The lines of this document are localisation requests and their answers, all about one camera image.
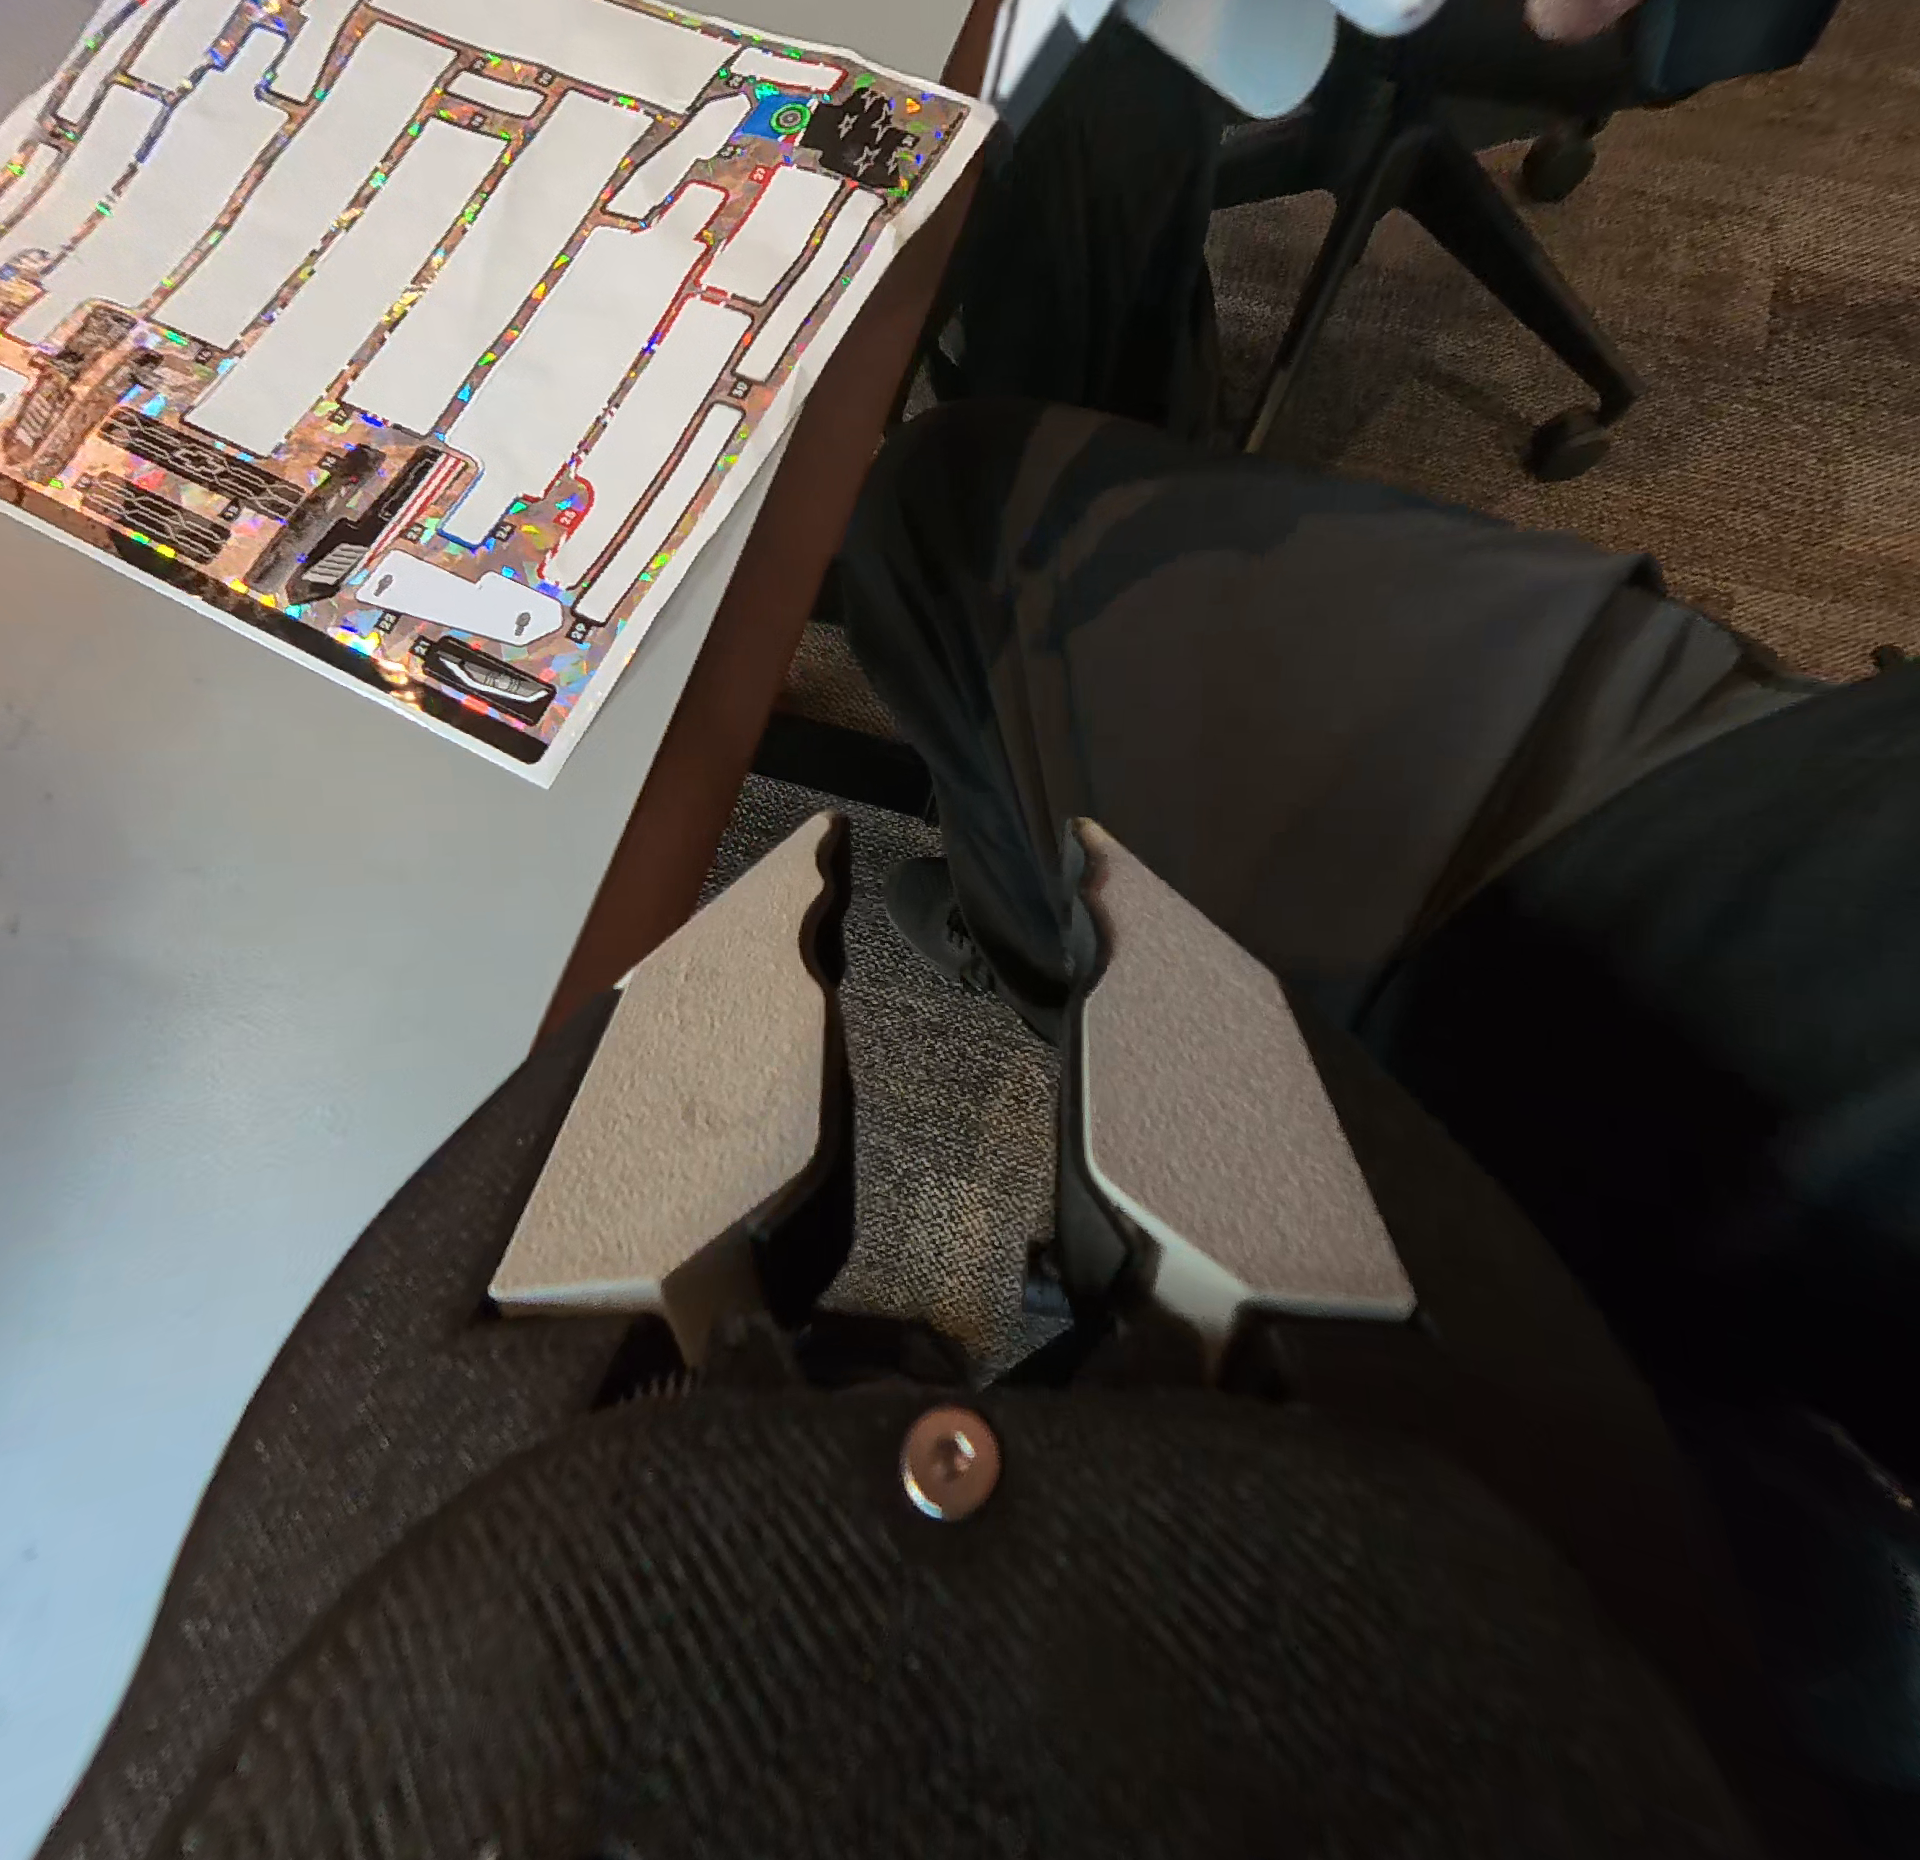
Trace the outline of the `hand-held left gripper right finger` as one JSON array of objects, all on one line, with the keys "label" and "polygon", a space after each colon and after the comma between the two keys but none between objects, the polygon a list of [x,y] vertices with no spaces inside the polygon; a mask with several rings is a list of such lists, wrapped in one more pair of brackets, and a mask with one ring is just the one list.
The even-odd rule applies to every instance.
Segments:
[{"label": "hand-held left gripper right finger", "polygon": [[1259,1316],[1406,1327],[1418,1293],[1278,978],[1091,818],[1068,820],[1057,1262],[1217,1365]]}]

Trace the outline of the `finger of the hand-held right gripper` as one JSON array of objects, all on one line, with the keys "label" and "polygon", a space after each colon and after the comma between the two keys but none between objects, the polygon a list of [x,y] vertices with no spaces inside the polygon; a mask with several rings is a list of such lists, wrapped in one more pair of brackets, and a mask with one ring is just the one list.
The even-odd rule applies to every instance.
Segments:
[{"label": "finger of the hand-held right gripper", "polygon": [[1117,0],[1002,0],[991,38],[991,99],[1038,102]]}]

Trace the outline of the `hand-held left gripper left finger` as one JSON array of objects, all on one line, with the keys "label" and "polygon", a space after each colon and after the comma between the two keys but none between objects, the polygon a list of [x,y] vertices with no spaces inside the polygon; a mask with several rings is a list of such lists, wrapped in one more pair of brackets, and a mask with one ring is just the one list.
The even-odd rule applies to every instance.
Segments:
[{"label": "hand-held left gripper left finger", "polygon": [[851,1250],[849,829],[808,817],[620,985],[490,1275],[502,1316],[803,1327]]}]

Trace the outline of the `black office chair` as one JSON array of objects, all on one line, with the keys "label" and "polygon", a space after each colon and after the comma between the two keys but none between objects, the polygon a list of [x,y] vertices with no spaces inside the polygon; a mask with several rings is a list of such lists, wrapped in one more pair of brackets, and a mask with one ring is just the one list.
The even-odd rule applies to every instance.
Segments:
[{"label": "black office chair", "polygon": [[1590,394],[1586,407],[1568,407],[1533,428],[1523,472],[1538,483],[1560,483],[1604,459],[1618,420],[1638,403],[1641,378],[1464,144],[1428,82],[1378,79],[1356,121],[1310,102],[1282,120],[1227,130],[1215,174],[1217,208],[1311,191],[1332,193],[1332,226],[1262,374],[1240,432],[1242,454],[1259,454],[1289,418],[1341,290],[1380,222],[1402,212]]}]

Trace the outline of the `person's black-clothed body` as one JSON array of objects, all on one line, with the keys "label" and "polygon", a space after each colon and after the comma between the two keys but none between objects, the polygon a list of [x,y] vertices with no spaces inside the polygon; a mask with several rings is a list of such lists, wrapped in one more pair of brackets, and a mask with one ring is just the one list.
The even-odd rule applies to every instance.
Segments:
[{"label": "person's black-clothed body", "polygon": [[1916,664],[1212,449],[1227,117],[1112,23],[980,184],[957,399],[841,556],[946,853],[890,908],[1053,1035],[1091,818],[1349,1030],[1675,1415],[1840,1850],[1916,1855]]}]

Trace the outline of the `holographic sticker sheet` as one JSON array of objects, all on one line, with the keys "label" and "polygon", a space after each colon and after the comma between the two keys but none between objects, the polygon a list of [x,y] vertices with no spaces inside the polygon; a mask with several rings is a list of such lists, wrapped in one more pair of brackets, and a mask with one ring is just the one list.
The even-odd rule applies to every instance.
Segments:
[{"label": "holographic sticker sheet", "polygon": [[5,120],[5,506],[548,788],[994,125],[655,0],[102,0]]}]

